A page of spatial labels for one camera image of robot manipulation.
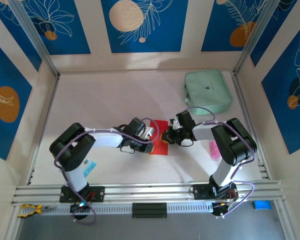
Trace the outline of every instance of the mint green pouch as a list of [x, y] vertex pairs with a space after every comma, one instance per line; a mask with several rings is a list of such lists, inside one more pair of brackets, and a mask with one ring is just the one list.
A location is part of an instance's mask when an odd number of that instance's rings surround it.
[[[217, 69], [188, 72], [184, 77], [185, 102], [189, 107], [204, 107], [214, 114], [229, 109], [232, 96], [224, 75]], [[191, 108], [195, 115], [206, 115], [208, 111]]]

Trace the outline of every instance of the white panel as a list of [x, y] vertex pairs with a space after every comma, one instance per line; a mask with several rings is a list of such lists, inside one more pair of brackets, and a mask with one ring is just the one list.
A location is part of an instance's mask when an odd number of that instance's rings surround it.
[[181, 52], [111, 53], [100, 0], [77, 0], [91, 55], [53, 55], [61, 73], [143, 69], [232, 69], [241, 51], [201, 52], [214, 0], [189, 0]]
[[46, 96], [53, 90], [55, 78], [44, 64], [39, 72], [35, 70], [1, 20], [0, 48], [32, 86], [8, 159], [0, 159], [0, 233], [3, 233], [9, 220], [5, 214], [9, 210], [16, 186], [25, 183], [25, 176], [38, 143], [39, 134], [35, 136], [37, 126], [42, 126], [39, 118], [41, 113], [46, 113], [43, 106]]
[[239, 74], [252, 122], [264, 150], [270, 173], [274, 179], [282, 180], [287, 198], [300, 228], [300, 150], [289, 155], [269, 105], [261, 81], [278, 60], [280, 55], [300, 30], [300, 0], [286, 18], [281, 29], [269, 45], [256, 68], [247, 61]]
[[[47, 128], [39, 149], [33, 185], [64, 184], [49, 152], [51, 143], [71, 124], [108, 129], [128, 124], [134, 117], [169, 120], [183, 111], [184, 76], [190, 70], [116, 71], [94, 74], [61, 75]], [[229, 72], [223, 72], [233, 103], [216, 119], [226, 121], [244, 117]], [[195, 116], [209, 120], [211, 116]], [[218, 160], [209, 156], [209, 141], [197, 141], [192, 147], [170, 145], [169, 154], [122, 153], [118, 148], [93, 148], [87, 155], [97, 163], [87, 180], [90, 184], [182, 183], [208, 181]], [[260, 180], [258, 164], [248, 164], [237, 180]]]

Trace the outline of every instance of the beige circle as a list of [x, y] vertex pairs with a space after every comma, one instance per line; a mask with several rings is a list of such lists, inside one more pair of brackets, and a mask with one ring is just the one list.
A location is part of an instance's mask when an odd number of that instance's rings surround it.
[[139, 38], [139, 42], [143, 44], [143, 43], [146, 42], [146, 39], [145, 39], [144, 37], [140, 37], [140, 38]]
[[219, 5], [225, 4], [228, 0], [216, 0], [216, 3]]
[[0, 0], [1, 3], [5, 4], [5, 5], [8, 5], [8, 0]]
[[121, 32], [134, 31], [144, 22], [144, 14], [140, 7], [131, 0], [120, 0], [109, 12], [111, 24]]

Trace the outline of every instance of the red card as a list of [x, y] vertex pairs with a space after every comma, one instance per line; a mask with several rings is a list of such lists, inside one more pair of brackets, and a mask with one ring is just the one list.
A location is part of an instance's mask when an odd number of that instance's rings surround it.
[[[161, 134], [168, 130], [168, 121], [163, 120], [154, 120], [159, 127], [159, 137], [153, 143], [153, 151], [149, 154], [153, 155], [168, 155], [168, 144], [160, 141]], [[157, 130], [156, 125], [151, 122], [150, 126]], [[150, 139], [154, 139], [157, 135], [157, 132], [154, 132], [153, 136]]]

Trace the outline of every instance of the orange circle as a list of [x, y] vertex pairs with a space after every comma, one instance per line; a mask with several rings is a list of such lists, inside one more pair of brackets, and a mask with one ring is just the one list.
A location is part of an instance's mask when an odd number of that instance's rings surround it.
[[19, 109], [18, 93], [12, 87], [0, 87], [0, 119], [6, 123], [13, 123], [18, 117]]
[[57, 34], [55, 34], [53, 31], [46, 31], [44, 33], [45, 37], [51, 41], [54, 41], [57, 39]]
[[254, 21], [250, 21], [237, 27], [230, 36], [230, 44], [233, 47], [243, 47], [246, 45], [247, 40], [254, 29], [256, 23]]
[[288, 107], [290, 109], [296, 109], [296, 107], [298, 106], [298, 98], [295, 96], [295, 95], [291, 95], [289, 98], [288, 98]]

